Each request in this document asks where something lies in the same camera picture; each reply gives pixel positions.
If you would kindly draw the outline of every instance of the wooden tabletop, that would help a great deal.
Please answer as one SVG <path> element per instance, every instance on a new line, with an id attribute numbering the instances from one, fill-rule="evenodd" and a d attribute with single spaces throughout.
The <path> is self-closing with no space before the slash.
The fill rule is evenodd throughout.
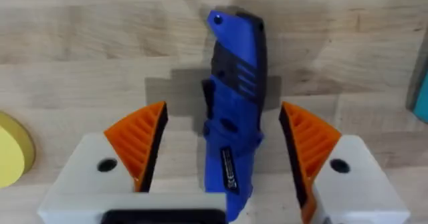
<path id="1" fill-rule="evenodd" d="M 300 223 L 279 104 L 358 134 L 428 223 L 428 125 L 405 108 L 428 0 L 0 0 L 0 110 L 30 131 L 37 160 L 0 190 L 0 223 L 35 210 L 81 137 L 166 100 L 152 191 L 202 191 L 210 9 L 265 20 L 269 84 L 253 197 L 237 223 Z"/>

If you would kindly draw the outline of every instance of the orange ribbed jaw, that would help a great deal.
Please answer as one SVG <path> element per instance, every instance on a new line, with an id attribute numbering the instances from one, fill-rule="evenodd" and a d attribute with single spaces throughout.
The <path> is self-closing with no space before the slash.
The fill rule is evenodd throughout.
<path id="1" fill-rule="evenodd" d="M 135 191 L 148 192 L 150 189 L 167 122 L 167 104 L 158 102 L 137 110 L 104 131 L 134 179 Z"/>
<path id="2" fill-rule="evenodd" d="M 302 220 L 309 223 L 316 210 L 312 184 L 341 133 L 307 110 L 282 103 L 280 122 L 286 137 Z"/>

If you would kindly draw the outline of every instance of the screw hole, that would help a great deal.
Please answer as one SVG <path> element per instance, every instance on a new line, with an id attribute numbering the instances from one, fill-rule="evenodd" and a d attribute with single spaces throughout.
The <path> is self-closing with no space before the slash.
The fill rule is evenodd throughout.
<path id="1" fill-rule="evenodd" d="M 333 170 L 346 174 L 350 172 L 349 164 L 346 163 L 346 161 L 342 159 L 333 159 L 330 161 L 330 166 L 333 168 Z"/>
<path id="2" fill-rule="evenodd" d="M 223 127 L 233 133 L 238 132 L 238 127 L 234 123 L 232 123 L 231 120 L 228 120 L 226 118 L 221 118 L 220 123 L 223 125 Z"/>
<path id="3" fill-rule="evenodd" d="M 223 23 L 223 18 L 220 15 L 216 15 L 214 17 L 214 23 L 220 25 L 221 23 Z"/>
<path id="4" fill-rule="evenodd" d="M 105 158 L 104 160 L 101 160 L 98 163 L 97 169 L 99 172 L 105 173 L 114 169 L 114 167 L 116 167 L 117 164 L 118 164 L 118 161 L 116 159 Z"/>

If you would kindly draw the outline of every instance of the blue utility knife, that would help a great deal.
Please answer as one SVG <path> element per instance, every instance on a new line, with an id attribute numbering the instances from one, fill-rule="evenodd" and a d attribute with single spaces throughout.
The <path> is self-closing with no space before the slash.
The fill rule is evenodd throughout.
<path id="1" fill-rule="evenodd" d="M 263 139 L 265 31 L 261 18 L 244 12 L 211 11 L 207 21 L 217 42 L 211 76 L 202 83 L 207 103 L 205 188 L 227 194 L 227 220 L 234 221 L 251 196 L 255 150 Z"/>

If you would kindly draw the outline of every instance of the wood grain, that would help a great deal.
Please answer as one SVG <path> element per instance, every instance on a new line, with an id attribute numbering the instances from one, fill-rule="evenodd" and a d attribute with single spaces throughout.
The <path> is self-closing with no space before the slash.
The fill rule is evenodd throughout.
<path id="1" fill-rule="evenodd" d="M 0 190 L 0 223 L 35 210 L 87 132 L 158 100 L 170 121 L 152 191 L 202 191 L 210 9 L 265 20 L 270 77 L 254 194 L 237 223 L 300 223 L 279 104 L 299 104 L 361 135 L 428 223 L 428 125 L 405 109 L 428 0 L 0 0 L 0 110 L 30 131 L 32 170 Z"/>

